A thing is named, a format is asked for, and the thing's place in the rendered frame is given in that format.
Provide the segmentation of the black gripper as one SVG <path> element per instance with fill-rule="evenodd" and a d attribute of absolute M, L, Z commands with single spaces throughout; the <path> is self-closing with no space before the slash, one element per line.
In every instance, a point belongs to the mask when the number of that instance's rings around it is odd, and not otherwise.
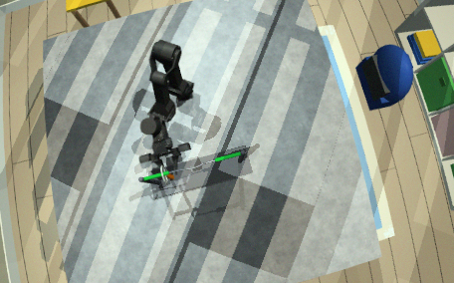
<path fill-rule="evenodd" d="M 162 140 L 162 136 L 166 136 L 167 138 L 169 138 L 168 133 L 158 134 L 158 135 L 152 136 L 152 138 L 156 138 L 157 140 Z M 178 170 L 178 164 L 177 164 L 178 156 L 181 155 L 181 152 L 183 152 L 183 151 L 191 150 L 191 147 L 190 147 L 190 144 L 188 142 L 186 142 L 183 144 L 179 144 L 176 148 L 169 148 L 169 150 L 170 151 L 168 153 L 161 153 L 161 155 L 160 154 L 154 155 L 152 153 L 141 155 L 138 158 L 139 163 L 152 161 L 152 163 L 155 163 L 160 169 L 161 166 L 164 167 L 162 159 L 160 159 L 160 157 L 168 155 L 168 154 L 173 154 L 172 159 L 173 159 L 174 171 L 176 171 L 176 170 Z"/>

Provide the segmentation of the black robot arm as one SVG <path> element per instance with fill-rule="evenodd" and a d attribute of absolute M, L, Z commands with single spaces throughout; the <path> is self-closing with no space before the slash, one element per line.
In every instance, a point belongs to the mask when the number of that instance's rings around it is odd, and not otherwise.
<path fill-rule="evenodd" d="M 165 122 L 169 122 L 176 115 L 176 105 L 170 99 L 169 94 L 177 97 L 178 102 L 193 98 L 194 83 L 182 79 L 178 62 L 182 55 L 180 46 L 160 40 L 155 42 L 151 55 L 148 59 L 151 73 L 150 81 L 154 91 L 156 102 L 148 112 L 149 118 L 144 119 L 139 127 L 145 135 L 158 135 L 168 133 Z M 165 73 L 157 71 L 157 60 L 165 70 Z M 168 82 L 167 82 L 168 81 Z M 180 101 L 179 101 L 180 100 Z M 173 147 L 171 138 L 162 136 L 162 140 L 152 139 L 154 155 L 167 153 Z"/>

